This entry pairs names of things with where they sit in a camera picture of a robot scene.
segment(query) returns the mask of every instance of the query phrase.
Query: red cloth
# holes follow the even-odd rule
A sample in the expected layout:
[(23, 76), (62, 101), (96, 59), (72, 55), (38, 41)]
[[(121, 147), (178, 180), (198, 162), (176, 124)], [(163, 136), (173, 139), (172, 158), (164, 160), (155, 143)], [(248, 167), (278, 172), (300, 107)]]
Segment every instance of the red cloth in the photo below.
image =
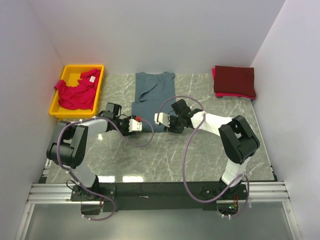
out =
[(212, 76), (216, 97), (256, 98), (253, 67), (215, 66)]
[(77, 86), (67, 86), (61, 79), (54, 87), (58, 90), (60, 106), (69, 110), (93, 110), (100, 73), (101, 70), (96, 68), (81, 73)]

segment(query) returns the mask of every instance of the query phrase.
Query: glass panel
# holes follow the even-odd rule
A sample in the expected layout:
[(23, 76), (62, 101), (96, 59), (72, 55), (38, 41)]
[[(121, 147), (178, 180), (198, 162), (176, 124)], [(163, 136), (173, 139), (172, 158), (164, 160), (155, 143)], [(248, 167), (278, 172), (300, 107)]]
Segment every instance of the glass panel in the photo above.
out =
[(222, 219), (201, 209), (120, 211), (104, 221), (81, 218), (78, 204), (38, 204), (27, 240), (291, 240), (281, 202), (253, 203)]

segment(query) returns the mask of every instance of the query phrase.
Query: gray marble surface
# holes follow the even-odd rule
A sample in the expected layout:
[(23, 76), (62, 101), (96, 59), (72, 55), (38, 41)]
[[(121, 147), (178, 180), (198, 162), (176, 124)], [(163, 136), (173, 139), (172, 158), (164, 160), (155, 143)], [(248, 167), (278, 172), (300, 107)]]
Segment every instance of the gray marble surface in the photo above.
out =
[[(252, 103), (242, 98), (216, 98), (211, 74), (177, 74), (176, 95), (189, 95), (198, 99), (208, 113), (224, 117), (243, 115), (251, 125), (260, 148), (247, 164), (246, 174), (252, 181), (274, 180), (270, 161), (262, 141)], [(122, 113), (131, 114), (134, 101), (135, 75), (112, 74), (103, 82), (99, 110), (106, 103), (122, 105)], [(186, 100), (192, 108), (198, 108), (192, 100)], [(85, 162), (99, 176), (101, 182), (175, 182), (182, 181), (182, 158), (192, 129), (183, 134), (155, 133), (152, 142), (145, 147), (127, 144), (116, 131), (90, 137), (87, 141)], [(148, 140), (150, 133), (129, 136), (134, 143)], [(192, 139), (186, 160), (188, 181), (218, 181), (227, 164), (227, 156), (221, 139), (200, 130)], [(52, 164), (47, 183), (65, 183), (70, 176)]]

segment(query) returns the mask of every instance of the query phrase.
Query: white wall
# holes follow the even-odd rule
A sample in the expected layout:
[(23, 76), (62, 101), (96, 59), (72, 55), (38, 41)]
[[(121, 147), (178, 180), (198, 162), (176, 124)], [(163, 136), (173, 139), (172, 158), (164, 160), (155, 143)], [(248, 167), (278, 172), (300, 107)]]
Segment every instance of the white wall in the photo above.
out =
[(64, 64), (109, 72), (250, 66), (285, 0), (29, 0)]
[(252, 64), (257, 119), (305, 240), (320, 234), (319, 9), (286, 0)]
[(41, 176), (62, 63), (26, 0), (0, 0), (0, 239), (15, 237)]

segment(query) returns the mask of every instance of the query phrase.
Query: dark red folded towel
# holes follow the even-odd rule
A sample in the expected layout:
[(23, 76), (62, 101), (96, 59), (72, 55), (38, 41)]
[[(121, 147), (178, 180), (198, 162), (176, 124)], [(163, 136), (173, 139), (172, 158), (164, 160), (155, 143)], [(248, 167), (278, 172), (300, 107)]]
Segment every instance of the dark red folded towel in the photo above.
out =
[(256, 97), (253, 67), (215, 66), (213, 72), (213, 90), (217, 97)]

